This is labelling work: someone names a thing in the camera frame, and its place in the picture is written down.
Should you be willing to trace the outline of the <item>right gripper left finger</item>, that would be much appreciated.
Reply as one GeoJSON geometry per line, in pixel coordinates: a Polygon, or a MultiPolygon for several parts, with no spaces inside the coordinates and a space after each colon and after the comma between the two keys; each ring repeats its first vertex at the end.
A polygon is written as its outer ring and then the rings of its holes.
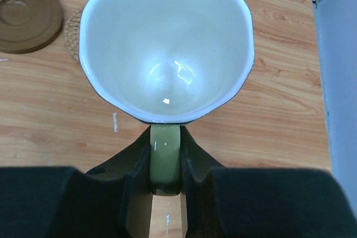
{"type": "Polygon", "coordinates": [[[50,237],[149,236],[149,133],[86,173],[71,170],[50,237]]]}

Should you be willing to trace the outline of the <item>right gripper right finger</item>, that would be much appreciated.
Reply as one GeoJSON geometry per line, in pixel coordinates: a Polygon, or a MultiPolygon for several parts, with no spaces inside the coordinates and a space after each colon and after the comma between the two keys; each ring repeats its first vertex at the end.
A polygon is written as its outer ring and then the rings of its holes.
{"type": "Polygon", "coordinates": [[[185,237],[356,236],[356,218],[330,173],[225,167],[180,131],[185,237]]]}

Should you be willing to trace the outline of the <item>white green mug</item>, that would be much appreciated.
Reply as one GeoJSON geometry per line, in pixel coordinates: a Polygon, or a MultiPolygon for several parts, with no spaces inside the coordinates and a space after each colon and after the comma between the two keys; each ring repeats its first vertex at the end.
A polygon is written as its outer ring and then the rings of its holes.
{"type": "Polygon", "coordinates": [[[150,126],[151,190],[177,195],[181,126],[243,87],[252,13],[245,0],[88,0],[79,61],[101,98],[150,126]]]}

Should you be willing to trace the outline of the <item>woven rattan coaster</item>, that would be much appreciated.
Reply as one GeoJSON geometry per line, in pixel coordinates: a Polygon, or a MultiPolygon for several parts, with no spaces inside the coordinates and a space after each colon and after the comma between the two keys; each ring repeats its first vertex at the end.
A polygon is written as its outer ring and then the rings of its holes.
{"type": "Polygon", "coordinates": [[[64,24],[64,40],[70,55],[79,61],[79,30],[82,9],[75,11],[69,16],[64,24]]]}

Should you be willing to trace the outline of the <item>brown wooden coaster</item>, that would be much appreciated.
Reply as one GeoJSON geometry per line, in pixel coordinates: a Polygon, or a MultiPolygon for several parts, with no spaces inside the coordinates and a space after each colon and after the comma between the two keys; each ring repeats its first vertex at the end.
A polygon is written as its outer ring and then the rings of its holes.
{"type": "Polygon", "coordinates": [[[63,22],[59,0],[1,0],[1,51],[38,51],[57,38],[63,22]]]}

